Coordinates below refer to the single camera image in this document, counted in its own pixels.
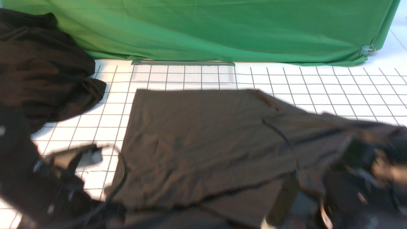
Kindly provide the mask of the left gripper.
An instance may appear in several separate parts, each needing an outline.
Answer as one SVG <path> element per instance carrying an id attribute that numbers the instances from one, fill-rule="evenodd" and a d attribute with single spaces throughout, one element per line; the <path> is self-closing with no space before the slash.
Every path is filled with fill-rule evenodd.
<path id="1" fill-rule="evenodd" d="M 102 151 L 103 147 L 88 144 L 51 152 L 34 164 L 33 172 L 44 177 L 69 178 L 75 176 L 77 168 L 101 163 L 103 161 Z"/>

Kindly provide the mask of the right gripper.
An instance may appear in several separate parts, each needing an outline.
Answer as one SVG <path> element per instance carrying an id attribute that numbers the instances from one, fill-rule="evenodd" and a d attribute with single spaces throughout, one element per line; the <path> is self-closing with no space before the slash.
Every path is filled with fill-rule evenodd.
<path id="1" fill-rule="evenodd" d="M 298 171 L 291 172 L 263 217 L 262 229 L 333 229 L 334 223 L 324 204 L 328 195 L 327 175 L 308 181 Z"/>

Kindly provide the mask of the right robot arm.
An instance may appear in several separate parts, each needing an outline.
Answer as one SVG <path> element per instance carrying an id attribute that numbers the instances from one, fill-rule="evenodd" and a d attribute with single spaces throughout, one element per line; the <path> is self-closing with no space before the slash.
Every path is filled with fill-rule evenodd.
<path id="1" fill-rule="evenodd" d="M 296 160 L 260 227 L 288 228 L 300 192 L 318 205 L 308 229 L 388 229 L 406 223 L 406 137 L 359 132 L 340 151 L 323 176 L 323 194 L 300 187 Z"/>

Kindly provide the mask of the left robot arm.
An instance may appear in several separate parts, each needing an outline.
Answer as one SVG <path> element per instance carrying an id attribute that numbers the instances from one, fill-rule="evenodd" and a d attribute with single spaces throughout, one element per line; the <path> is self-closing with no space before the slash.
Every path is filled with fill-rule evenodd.
<path id="1" fill-rule="evenodd" d="M 1 104 L 1 199 L 22 214 L 19 229 L 106 229 L 105 204 L 76 175 L 102 159 L 95 144 L 43 158 L 25 116 Z"/>

